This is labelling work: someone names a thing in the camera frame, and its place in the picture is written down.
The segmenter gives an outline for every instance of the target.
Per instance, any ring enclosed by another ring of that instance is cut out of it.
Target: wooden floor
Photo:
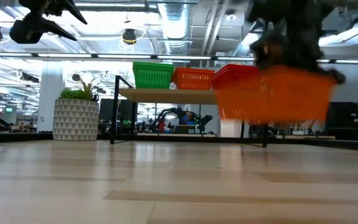
[[[358,223],[358,151],[0,144],[0,224]]]

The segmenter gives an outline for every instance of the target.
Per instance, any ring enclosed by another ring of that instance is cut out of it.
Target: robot
[[[198,129],[201,133],[205,132],[206,124],[213,119],[211,115],[206,115],[203,118],[200,118],[200,115],[197,115],[192,111],[183,111],[181,108],[170,108],[161,111],[157,119],[151,124],[150,130],[157,133],[165,127],[165,116],[169,113],[173,113],[178,116],[179,124],[198,124]]]
[[[61,16],[63,10],[66,9],[79,21],[87,24],[73,0],[19,0],[19,3],[30,9],[30,12],[22,21],[16,20],[9,33],[11,39],[18,44],[36,44],[41,39],[42,34],[47,32],[52,32],[70,40],[76,40],[73,35],[55,22],[44,19],[43,14]]]
[[[261,38],[250,46],[256,66],[265,69],[288,65],[344,83],[346,77],[341,72],[324,70],[317,63],[324,57],[319,47],[321,23],[333,10],[324,0],[250,0],[247,20],[263,21],[265,25]],[[269,29],[269,24],[273,24],[273,29]]]

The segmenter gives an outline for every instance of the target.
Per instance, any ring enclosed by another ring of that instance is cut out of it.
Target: red basket
[[[225,65],[212,79],[214,90],[230,87],[233,83],[246,81],[258,74],[258,68],[250,65]]]
[[[213,76],[213,70],[177,68],[172,81],[179,90],[210,90]]]

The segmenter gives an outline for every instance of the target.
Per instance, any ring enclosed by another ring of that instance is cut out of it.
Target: green basket
[[[168,89],[174,69],[173,65],[168,64],[134,62],[136,88]]]

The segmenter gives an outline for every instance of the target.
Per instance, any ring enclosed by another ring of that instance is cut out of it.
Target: orange basket
[[[213,70],[177,68],[172,81],[179,90],[210,90],[213,76]]]
[[[259,77],[216,91],[222,119],[266,123],[326,118],[335,86],[332,78],[279,65],[261,71]]]

